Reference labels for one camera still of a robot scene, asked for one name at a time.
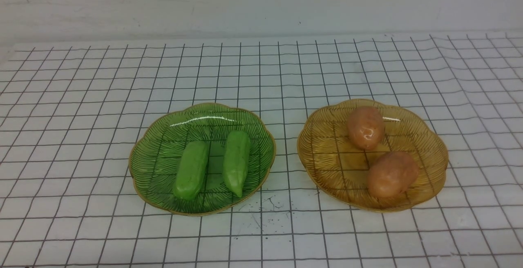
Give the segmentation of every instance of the scalloped plate rim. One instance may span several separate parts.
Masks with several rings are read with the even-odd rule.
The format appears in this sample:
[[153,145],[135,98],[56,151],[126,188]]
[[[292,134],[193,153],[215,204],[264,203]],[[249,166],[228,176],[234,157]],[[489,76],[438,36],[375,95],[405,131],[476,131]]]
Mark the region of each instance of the scalloped plate rim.
[[[404,110],[406,112],[408,112],[409,114],[411,114],[413,117],[415,117],[416,119],[418,119],[419,121],[421,121],[426,129],[427,132],[429,132],[429,134],[431,134],[433,137],[435,137],[444,147],[445,147],[445,161],[447,162],[446,165],[448,165],[449,163],[449,152],[448,152],[448,148],[447,148],[447,145],[445,145],[445,143],[443,142],[443,140],[441,139],[441,137],[439,137],[439,135],[437,135],[435,132],[433,132],[432,130],[430,130],[430,128],[426,125],[425,121],[423,119],[421,119],[420,116],[416,115],[415,113],[411,112],[410,110],[407,110],[406,108],[403,108],[403,107],[400,107],[400,106],[394,106],[394,105],[386,105],[386,104],[383,104],[381,102],[377,102],[373,99],[367,99],[367,98],[354,98],[354,99],[347,99],[347,100],[344,100],[342,102],[339,102],[338,104],[335,104],[335,105],[327,105],[327,106],[323,106],[319,109],[316,109],[314,110],[314,112],[312,112],[308,118],[306,119],[305,121],[305,124],[303,125],[303,129],[299,132],[299,135],[297,137],[297,141],[296,141],[296,147],[297,147],[297,154],[298,154],[298,157],[299,157],[299,161],[302,163],[303,167],[305,168],[306,172],[307,172],[307,175],[309,176],[309,178],[312,180],[312,182],[320,189],[322,190],[324,193],[326,193],[327,195],[333,197],[334,199],[336,199],[337,201],[341,201],[342,203],[346,203],[348,205],[351,205],[351,206],[355,206],[357,208],[360,208],[361,210],[367,210],[367,211],[372,211],[372,212],[379,212],[379,213],[389,213],[389,212],[401,212],[402,210],[380,210],[380,209],[377,209],[377,208],[369,208],[369,207],[366,207],[364,205],[360,205],[358,203],[348,203],[347,201],[342,201],[341,199],[339,199],[338,197],[336,197],[335,195],[329,193],[327,190],[325,190],[322,186],[320,186],[316,180],[312,177],[311,175],[311,170],[309,170],[306,166],[305,166],[305,163],[303,162],[303,158],[302,158],[302,155],[299,153],[299,143],[300,143],[300,140],[302,139],[302,136],[303,136],[303,132],[305,131],[305,126],[307,125],[307,123],[309,122],[310,118],[316,114],[317,112],[319,112],[320,110],[323,110],[323,109],[327,109],[327,108],[333,108],[333,107],[336,107],[336,106],[341,106],[342,104],[346,104],[346,103],[351,103],[351,102],[357,102],[357,101],[366,101],[366,102],[371,102],[371,103],[374,103],[374,104],[377,104],[379,106],[382,106],[382,107],[392,107],[392,108],[399,108],[401,110]],[[447,178],[447,166],[445,166],[444,169],[441,170],[442,173],[443,173],[443,177],[446,179]],[[420,203],[424,203],[426,201],[429,201],[430,199],[433,199],[436,195],[439,194],[439,192],[441,192],[441,190],[443,189],[443,185],[437,189],[437,191],[434,192],[433,196],[429,197],[428,199],[424,200],[424,201],[420,201],[419,203],[417,203],[416,205],[420,205]],[[413,205],[413,206],[410,206],[408,208],[404,208],[403,210],[407,210],[407,209],[410,209],[416,205]]]
[[[225,108],[228,108],[228,109],[237,109],[237,110],[241,110],[241,111],[244,111],[245,113],[249,113],[249,114],[252,114],[254,115],[256,118],[258,118],[258,120],[260,121],[260,123],[263,125],[263,129],[269,134],[269,137],[271,138],[272,142],[273,142],[273,158],[269,164],[269,167],[267,168],[267,173],[265,174],[265,177],[262,179],[262,181],[260,182],[259,186],[254,189],[250,194],[246,195],[244,198],[240,199],[239,201],[237,201],[236,203],[232,203],[230,205],[228,205],[227,207],[224,207],[224,208],[221,208],[221,209],[218,209],[218,210],[214,210],[214,211],[211,211],[211,212],[205,212],[205,213],[183,213],[183,212],[177,212],[177,211],[174,211],[174,210],[169,210],[169,209],[166,209],[166,208],[163,208],[163,207],[160,207],[160,206],[157,206],[156,204],[152,203],[151,201],[149,201],[148,199],[146,199],[145,197],[143,197],[143,195],[138,191],[137,189],[137,186],[136,186],[136,180],[134,179],[134,176],[133,176],[133,173],[132,173],[132,162],[131,162],[131,157],[134,153],[134,150],[136,149],[136,146],[142,142],[142,140],[145,138],[145,136],[147,135],[147,133],[149,132],[149,130],[153,127],[153,125],[155,125],[155,123],[157,123],[158,121],[160,121],[161,119],[169,116],[169,115],[172,115],[172,114],[177,114],[177,113],[181,113],[181,112],[185,112],[187,110],[190,110],[191,108],[195,108],[195,107],[198,107],[198,106],[202,106],[202,105],[218,105],[218,106],[222,106],[222,107],[225,107]],[[170,212],[172,214],[179,214],[179,215],[183,215],[183,216],[191,216],[191,217],[196,217],[196,216],[205,216],[205,215],[208,215],[208,214],[216,214],[216,213],[219,213],[219,212],[222,212],[224,210],[227,210],[229,208],[232,208],[236,205],[238,205],[239,203],[242,203],[243,201],[246,201],[248,198],[250,198],[252,195],[254,195],[263,185],[263,183],[265,183],[267,181],[267,177],[269,177],[269,174],[270,174],[270,169],[273,167],[273,164],[274,164],[274,160],[276,159],[276,140],[274,139],[274,136],[273,134],[267,129],[267,126],[265,125],[265,123],[263,123],[262,119],[260,117],[258,117],[258,115],[254,114],[253,112],[251,112],[250,110],[247,110],[247,109],[243,109],[243,108],[238,108],[238,107],[231,107],[231,106],[227,106],[227,105],[224,105],[224,104],[220,104],[220,103],[199,103],[199,104],[195,104],[195,105],[192,105],[190,107],[187,107],[185,109],[182,109],[182,110],[177,110],[177,111],[173,111],[173,112],[170,112],[170,113],[166,113],[165,115],[159,117],[158,119],[156,119],[154,122],[151,123],[151,125],[147,128],[147,130],[145,131],[145,133],[143,134],[142,138],[140,138],[135,144],[134,146],[132,147],[131,149],[131,152],[129,154],[129,158],[128,158],[128,163],[127,163],[127,167],[129,168],[129,173],[131,174],[131,179],[132,179],[132,184],[133,184],[133,188],[136,192],[136,194],[142,199],[144,200],[146,203],[148,203],[149,205],[155,207],[155,208],[158,208],[160,210],[164,210],[164,211],[167,211],[167,212]]]

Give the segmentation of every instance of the green plate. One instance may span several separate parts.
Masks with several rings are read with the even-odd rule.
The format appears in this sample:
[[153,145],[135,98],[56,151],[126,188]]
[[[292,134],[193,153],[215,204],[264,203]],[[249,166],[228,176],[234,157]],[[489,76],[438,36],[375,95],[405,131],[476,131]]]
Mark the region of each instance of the green plate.
[[[241,198],[222,179],[224,146],[232,130],[247,132],[252,143]],[[195,199],[185,201],[172,194],[172,186],[183,149],[195,140],[210,142],[209,163],[204,189]],[[275,157],[275,140],[258,116],[205,103],[156,120],[133,147],[129,171],[136,192],[146,203],[174,214],[201,216],[223,211],[254,194],[267,179]]]

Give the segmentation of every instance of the yellow plate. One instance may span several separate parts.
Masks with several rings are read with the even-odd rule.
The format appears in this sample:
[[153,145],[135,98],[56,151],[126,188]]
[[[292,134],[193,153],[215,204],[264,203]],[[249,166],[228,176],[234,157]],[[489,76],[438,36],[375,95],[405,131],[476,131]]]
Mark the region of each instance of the yellow plate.
[[[348,140],[347,118],[359,106],[378,108],[385,119],[385,137],[373,151],[362,151]],[[420,175],[406,193],[376,199],[367,190],[369,165],[389,151],[407,151]],[[308,176],[327,194],[355,207],[397,212],[432,199],[443,188],[449,162],[443,141],[409,110],[370,99],[351,99],[316,110],[297,139],[299,159]]]

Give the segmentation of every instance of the white wall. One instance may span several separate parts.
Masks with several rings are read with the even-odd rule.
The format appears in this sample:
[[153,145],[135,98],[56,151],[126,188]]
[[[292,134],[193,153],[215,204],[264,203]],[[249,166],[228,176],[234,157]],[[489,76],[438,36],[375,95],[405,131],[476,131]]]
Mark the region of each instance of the white wall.
[[0,0],[0,45],[515,28],[523,0]]

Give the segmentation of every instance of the toy cucumber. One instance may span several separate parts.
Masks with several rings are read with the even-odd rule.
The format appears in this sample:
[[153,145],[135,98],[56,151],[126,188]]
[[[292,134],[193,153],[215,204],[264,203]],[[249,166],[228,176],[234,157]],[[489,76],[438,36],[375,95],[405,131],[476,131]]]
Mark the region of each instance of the toy cucumber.
[[209,145],[206,142],[191,141],[185,146],[172,187],[176,197],[191,200],[198,195],[203,186],[208,160]]
[[230,132],[226,140],[224,154],[224,182],[237,197],[242,197],[243,183],[247,177],[249,164],[250,138],[239,130]]

